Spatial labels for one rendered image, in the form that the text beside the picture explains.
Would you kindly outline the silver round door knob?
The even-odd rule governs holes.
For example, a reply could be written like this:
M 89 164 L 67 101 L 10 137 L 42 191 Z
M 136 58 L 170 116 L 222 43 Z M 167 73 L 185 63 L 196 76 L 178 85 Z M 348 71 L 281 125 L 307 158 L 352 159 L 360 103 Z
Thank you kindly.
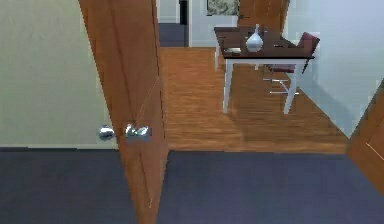
M 148 141 L 151 136 L 151 129 L 149 126 L 142 126 L 136 128 L 132 124 L 128 124 L 125 129 L 125 138 L 127 140 L 139 139 L 142 141 Z
M 102 125 L 99 129 L 99 138 L 102 141 L 111 140 L 115 137 L 115 132 L 109 125 Z

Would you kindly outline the brown wooden room door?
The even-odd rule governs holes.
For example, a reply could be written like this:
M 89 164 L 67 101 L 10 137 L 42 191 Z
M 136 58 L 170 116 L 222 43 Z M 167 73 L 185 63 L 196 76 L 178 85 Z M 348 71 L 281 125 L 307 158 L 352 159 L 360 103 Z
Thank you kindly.
M 138 224 L 157 224 L 167 164 L 156 0 L 78 0 Z M 127 140 L 128 124 L 149 126 Z
M 237 26 L 254 27 L 259 24 L 267 30 L 283 32 L 290 0 L 239 0 L 239 15 L 250 18 L 239 19 Z
M 384 196 L 384 78 L 351 136 L 347 156 Z

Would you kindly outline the dark brown white-legged table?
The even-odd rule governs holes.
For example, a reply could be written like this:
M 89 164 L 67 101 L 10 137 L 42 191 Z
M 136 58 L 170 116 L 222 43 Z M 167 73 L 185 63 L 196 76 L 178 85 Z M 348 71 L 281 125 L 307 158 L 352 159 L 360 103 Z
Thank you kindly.
M 224 59 L 224 89 L 222 111 L 228 112 L 229 97 L 231 92 L 233 69 L 235 64 L 254 65 L 258 69 L 260 65 L 267 64 L 295 64 L 296 69 L 290 78 L 289 92 L 286 94 L 283 113 L 288 114 L 298 88 L 297 79 L 303 74 L 314 54 L 308 54 L 297 44 L 285 39 L 279 32 L 260 29 L 263 39 L 263 47 L 258 52 L 249 52 L 246 47 L 247 39 L 254 33 L 253 27 L 215 27 L 214 32 L 217 38 L 214 61 L 215 68 L 218 68 L 219 56 Z M 240 54 L 224 52 L 225 48 L 241 48 Z

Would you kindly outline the white round vase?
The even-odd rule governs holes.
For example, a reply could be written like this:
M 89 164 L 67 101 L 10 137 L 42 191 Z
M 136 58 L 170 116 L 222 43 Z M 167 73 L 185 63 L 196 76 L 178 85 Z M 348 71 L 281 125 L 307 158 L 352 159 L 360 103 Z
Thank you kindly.
M 247 39 L 246 47 L 249 52 L 258 52 L 263 47 L 263 39 L 260 35 L 260 25 L 255 25 L 254 33 Z

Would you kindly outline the dark red metal-legged chair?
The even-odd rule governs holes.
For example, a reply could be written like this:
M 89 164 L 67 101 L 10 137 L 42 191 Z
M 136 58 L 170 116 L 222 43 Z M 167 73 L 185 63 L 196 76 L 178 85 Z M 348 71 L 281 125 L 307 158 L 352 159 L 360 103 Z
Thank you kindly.
M 320 39 L 308 32 L 304 32 L 300 38 L 300 41 L 297 44 L 298 48 L 303 48 L 308 54 L 313 55 Z M 295 64 L 267 64 L 262 67 L 263 80 L 268 81 L 270 85 L 278 83 L 283 91 L 273 91 L 272 88 L 269 91 L 270 94 L 287 94 L 289 88 L 286 86 L 288 82 L 287 79 L 275 79 L 274 74 L 276 72 L 281 73 L 294 73 L 296 69 Z

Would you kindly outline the framed wall picture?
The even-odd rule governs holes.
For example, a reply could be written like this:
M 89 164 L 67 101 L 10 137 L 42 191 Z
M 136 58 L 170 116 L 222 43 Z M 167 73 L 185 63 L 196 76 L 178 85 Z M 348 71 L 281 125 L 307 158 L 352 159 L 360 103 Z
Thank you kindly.
M 207 15 L 235 16 L 238 7 L 239 0 L 207 0 Z

